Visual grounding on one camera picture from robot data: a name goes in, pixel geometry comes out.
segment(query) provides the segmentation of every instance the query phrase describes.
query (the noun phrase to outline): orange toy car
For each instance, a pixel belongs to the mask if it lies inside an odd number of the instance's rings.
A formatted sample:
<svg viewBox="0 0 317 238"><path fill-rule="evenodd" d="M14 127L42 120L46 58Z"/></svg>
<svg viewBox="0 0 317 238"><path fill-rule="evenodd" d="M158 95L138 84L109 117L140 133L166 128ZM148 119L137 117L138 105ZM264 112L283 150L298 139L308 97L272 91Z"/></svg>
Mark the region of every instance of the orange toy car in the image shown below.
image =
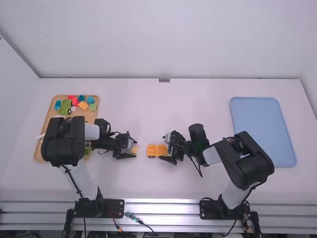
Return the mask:
<svg viewBox="0 0 317 238"><path fill-rule="evenodd" d="M155 158L159 156L167 156L167 147L163 144L161 145L148 145L147 146L147 156L149 158Z"/></svg>

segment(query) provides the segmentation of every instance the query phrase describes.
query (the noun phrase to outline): yellow block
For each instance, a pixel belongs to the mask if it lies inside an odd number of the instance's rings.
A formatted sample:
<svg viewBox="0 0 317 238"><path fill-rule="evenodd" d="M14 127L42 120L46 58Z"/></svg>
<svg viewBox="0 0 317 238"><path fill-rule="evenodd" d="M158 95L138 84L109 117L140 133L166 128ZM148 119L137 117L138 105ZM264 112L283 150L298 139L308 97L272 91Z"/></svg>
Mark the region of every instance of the yellow block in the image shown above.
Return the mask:
<svg viewBox="0 0 317 238"><path fill-rule="evenodd" d="M89 105L88 105L87 103L85 103L85 102L80 102L80 103L78 104L78 106L79 106L82 110L84 110L84 111L89 108Z"/></svg>

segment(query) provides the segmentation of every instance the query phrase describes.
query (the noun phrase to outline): wooden tray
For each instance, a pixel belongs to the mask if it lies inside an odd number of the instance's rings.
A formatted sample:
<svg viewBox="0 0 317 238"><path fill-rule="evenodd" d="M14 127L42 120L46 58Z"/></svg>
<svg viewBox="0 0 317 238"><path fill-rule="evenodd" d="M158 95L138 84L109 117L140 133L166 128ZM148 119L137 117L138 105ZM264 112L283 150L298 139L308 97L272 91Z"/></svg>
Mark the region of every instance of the wooden tray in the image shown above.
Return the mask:
<svg viewBox="0 0 317 238"><path fill-rule="evenodd" d="M98 98L98 96L95 96L95 95L91 95L91 96L95 99L95 103L97 105L97 110L96 111L91 111L89 109L84 111L80 107L76 107L76 110L74 112L71 112L71 114L69 116L70 117L84 116L86 122L88 122L90 124L94 124L95 123L95 119L97 117L97 111L98 111L98 108L99 108L99 98ZM50 119L52 117L58 115L58 112L54 109L56 101L57 100L67 99L67 97L68 97L68 95L58 95L58 96L53 97L53 99L51 101L51 104L50 104L50 107L49 107L49 110L48 110L48 113L46 115L42 130L41 130L41 133L39 135L44 134L46 132L46 129L48 128L48 124L49 124ZM42 145L42 143L38 142L37 145L36 145L36 148L35 148L35 152L34 152L34 160L36 162L40 162L40 163L45 162L43 160L43 158L42 158L42 155L41 155L41 145Z"/></svg>

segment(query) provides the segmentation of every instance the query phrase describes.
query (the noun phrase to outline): black mounting bracket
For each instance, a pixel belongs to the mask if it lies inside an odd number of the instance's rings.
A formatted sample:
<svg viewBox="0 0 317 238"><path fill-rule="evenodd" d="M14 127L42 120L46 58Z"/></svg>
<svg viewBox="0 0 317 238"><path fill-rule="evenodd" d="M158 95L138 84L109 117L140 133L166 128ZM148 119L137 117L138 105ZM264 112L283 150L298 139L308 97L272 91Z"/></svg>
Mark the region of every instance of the black mounting bracket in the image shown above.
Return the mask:
<svg viewBox="0 0 317 238"><path fill-rule="evenodd" d="M67 210L62 238L69 238L73 218L122 218L124 216L124 204L123 199L104 199L103 212L98 216L90 216L89 213L81 212L81 209L78 209L78 203L76 203L74 209Z"/></svg>
<svg viewBox="0 0 317 238"><path fill-rule="evenodd" d="M123 199L104 199L104 210L99 216L91 216L81 209L77 209L78 203L75 204L74 217L82 218L122 218L124 216L124 200Z"/></svg>
<svg viewBox="0 0 317 238"><path fill-rule="evenodd" d="M247 201L233 210L228 210L218 200L201 200L199 202L199 215L202 220L241 220L243 214L249 210Z"/></svg>

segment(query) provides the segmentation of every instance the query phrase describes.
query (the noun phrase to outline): white wall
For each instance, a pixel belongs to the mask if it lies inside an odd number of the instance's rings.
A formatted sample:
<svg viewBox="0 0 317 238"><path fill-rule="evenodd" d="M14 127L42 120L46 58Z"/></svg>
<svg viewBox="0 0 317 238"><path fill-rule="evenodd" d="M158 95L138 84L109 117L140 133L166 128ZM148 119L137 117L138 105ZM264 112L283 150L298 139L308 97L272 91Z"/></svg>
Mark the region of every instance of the white wall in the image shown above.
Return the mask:
<svg viewBox="0 0 317 238"><path fill-rule="evenodd" d="M0 80L1 178L39 81L38 76L11 48L3 37L0 39Z"/></svg>
<svg viewBox="0 0 317 238"><path fill-rule="evenodd" d="M42 77L297 77L317 114L315 0L2 0Z"/></svg>

